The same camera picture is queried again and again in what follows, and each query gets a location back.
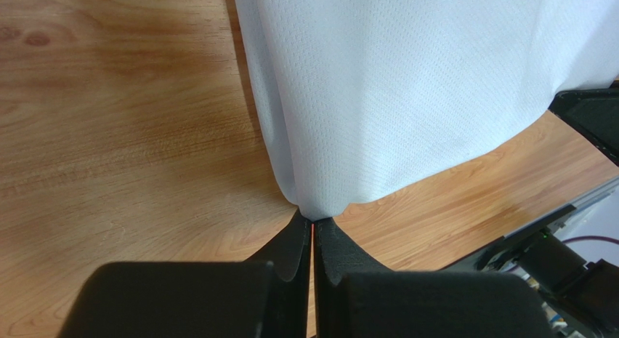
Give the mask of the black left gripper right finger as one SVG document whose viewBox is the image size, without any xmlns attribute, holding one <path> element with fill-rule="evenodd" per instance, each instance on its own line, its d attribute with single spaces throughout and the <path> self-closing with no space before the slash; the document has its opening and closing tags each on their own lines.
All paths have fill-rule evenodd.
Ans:
<svg viewBox="0 0 619 338">
<path fill-rule="evenodd" d="M 503 273 L 394 271 L 332 219 L 315 222 L 319 337 L 550 337 L 541 299 Z"/>
</svg>

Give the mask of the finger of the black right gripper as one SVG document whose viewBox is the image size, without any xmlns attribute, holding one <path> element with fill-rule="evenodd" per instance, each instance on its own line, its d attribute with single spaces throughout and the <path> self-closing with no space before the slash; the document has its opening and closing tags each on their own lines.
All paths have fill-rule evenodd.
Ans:
<svg viewBox="0 0 619 338">
<path fill-rule="evenodd" d="M 549 110 L 618 165 L 618 82 L 555 95 Z"/>
</svg>

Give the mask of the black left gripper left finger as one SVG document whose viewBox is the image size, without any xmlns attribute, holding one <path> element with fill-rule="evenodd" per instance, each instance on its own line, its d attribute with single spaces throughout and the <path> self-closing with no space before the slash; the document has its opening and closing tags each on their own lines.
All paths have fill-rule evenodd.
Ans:
<svg viewBox="0 0 619 338">
<path fill-rule="evenodd" d="M 241 262 L 111 262 L 61 337 L 304 337 L 312 224 L 300 213 Z"/>
</svg>

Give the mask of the white t shirt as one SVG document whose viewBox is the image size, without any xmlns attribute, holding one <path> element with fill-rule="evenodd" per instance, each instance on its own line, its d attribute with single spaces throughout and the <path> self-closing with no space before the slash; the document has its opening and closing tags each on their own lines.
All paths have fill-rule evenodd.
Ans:
<svg viewBox="0 0 619 338">
<path fill-rule="evenodd" d="M 618 76 L 618 0 L 235 0 L 283 196 L 341 214 Z"/>
</svg>

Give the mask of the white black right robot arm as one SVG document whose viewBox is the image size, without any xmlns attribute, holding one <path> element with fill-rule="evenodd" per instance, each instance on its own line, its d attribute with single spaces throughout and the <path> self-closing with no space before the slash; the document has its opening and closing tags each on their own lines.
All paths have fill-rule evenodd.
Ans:
<svg viewBox="0 0 619 338">
<path fill-rule="evenodd" d="M 557 94 L 550 111 L 618 163 L 618 82 L 606 89 Z M 618 266 L 590 262 L 554 232 L 577 212 L 569 203 L 521 230 L 492 242 L 472 262 L 477 271 L 524 270 L 560 318 L 585 337 L 618 336 Z"/>
</svg>

